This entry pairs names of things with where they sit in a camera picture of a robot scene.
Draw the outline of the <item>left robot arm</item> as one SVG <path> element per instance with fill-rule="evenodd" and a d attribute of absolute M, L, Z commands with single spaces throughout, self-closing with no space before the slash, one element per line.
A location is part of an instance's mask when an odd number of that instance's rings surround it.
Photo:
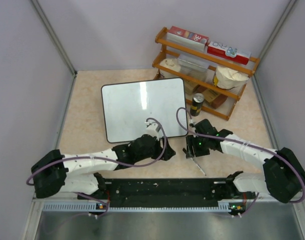
<path fill-rule="evenodd" d="M 82 193 L 98 199 L 106 192 L 101 171 L 138 168 L 142 160 L 168 161 L 175 154 L 167 138 L 149 134 L 93 153 L 69 155 L 54 149 L 31 167 L 31 180 L 38 199 L 57 193 Z"/>

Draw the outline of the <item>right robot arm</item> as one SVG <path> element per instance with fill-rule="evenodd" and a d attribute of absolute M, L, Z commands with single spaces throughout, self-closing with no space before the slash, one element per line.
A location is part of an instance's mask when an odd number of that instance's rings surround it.
<path fill-rule="evenodd" d="M 227 177 L 226 193 L 237 198 L 243 192 L 268 194 L 281 203 L 292 203 L 299 192 L 305 192 L 305 170 L 294 152 L 286 147 L 280 150 L 264 148 L 246 141 L 232 131 L 218 131 L 208 119 L 189 121 L 193 128 L 193 156 L 209 154 L 211 150 L 238 157 L 259 169 L 259 173 L 240 171 Z"/>

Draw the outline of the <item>white whiteboard black frame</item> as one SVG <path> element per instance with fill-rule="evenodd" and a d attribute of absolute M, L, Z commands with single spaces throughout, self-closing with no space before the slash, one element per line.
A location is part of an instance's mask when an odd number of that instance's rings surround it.
<path fill-rule="evenodd" d="M 159 121 L 168 138 L 182 137 L 188 126 L 184 81 L 181 78 L 106 84 L 101 87 L 106 139 L 132 141 L 146 132 L 147 118 Z"/>

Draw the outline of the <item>black white marker pen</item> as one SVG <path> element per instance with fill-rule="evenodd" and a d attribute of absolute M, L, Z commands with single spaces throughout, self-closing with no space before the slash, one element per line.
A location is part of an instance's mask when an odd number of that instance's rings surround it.
<path fill-rule="evenodd" d="M 202 172 L 204 176 L 207 176 L 206 172 L 202 169 L 202 167 L 199 165 L 199 163 L 195 160 L 195 158 L 191 158 L 191 160 L 194 162 L 194 164 L 197 166 L 197 168 Z"/>

